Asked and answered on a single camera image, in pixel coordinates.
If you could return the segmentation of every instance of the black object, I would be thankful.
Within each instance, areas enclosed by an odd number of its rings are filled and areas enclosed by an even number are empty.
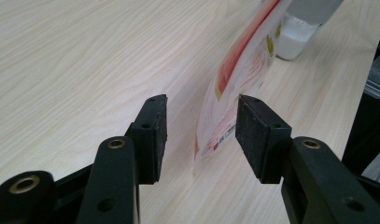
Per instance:
[[[259,99],[241,95],[236,139],[261,183],[278,184],[291,223],[380,223],[380,185],[352,175],[314,138],[291,128]]]
[[[0,223],[140,223],[139,184],[159,181],[165,95],[146,100],[125,136],[106,139],[89,165],[54,182],[26,172],[0,186]]]
[[[380,100],[363,93],[342,162],[361,175],[380,153]]]

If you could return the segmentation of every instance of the red and white packaging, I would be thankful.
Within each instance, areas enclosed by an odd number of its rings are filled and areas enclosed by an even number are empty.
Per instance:
[[[256,96],[275,53],[291,0],[261,1],[210,82],[195,137],[195,161],[219,149],[235,129],[239,94]]]

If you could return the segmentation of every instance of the light wood grain surface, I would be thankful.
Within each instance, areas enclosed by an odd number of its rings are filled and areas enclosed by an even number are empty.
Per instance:
[[[92,163],[144,101],[166,93],[162,178],[142,186],[143,223],[287,223],[233,138],[193,171],[207,85],[259,1],[0,0],[0,184],[55,180]],[[380,36],[380,0],[346,0],[295,61],[276,59],[260,98],[343,155]]]

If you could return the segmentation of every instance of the black plastic arm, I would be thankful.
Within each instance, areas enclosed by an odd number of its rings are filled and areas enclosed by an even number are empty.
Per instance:
[[[380,223],[378,202],[329,147],[310,137],[292,140],[290,131],[263,101],[240,96],[236,139],[261,183],[278,184],[284,177],[290,222]]]
[[[94,164],[54,182],[44,171],[0,186],[0,223],[140,223],[139,184],[160,178],[165,95],[146,100],[125,136],[106,139]]]

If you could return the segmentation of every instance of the white plastic bottle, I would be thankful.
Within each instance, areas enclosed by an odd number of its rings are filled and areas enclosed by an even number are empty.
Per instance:
[[[283,17],[277,57],[297,58],[344,0],[292,0]]]

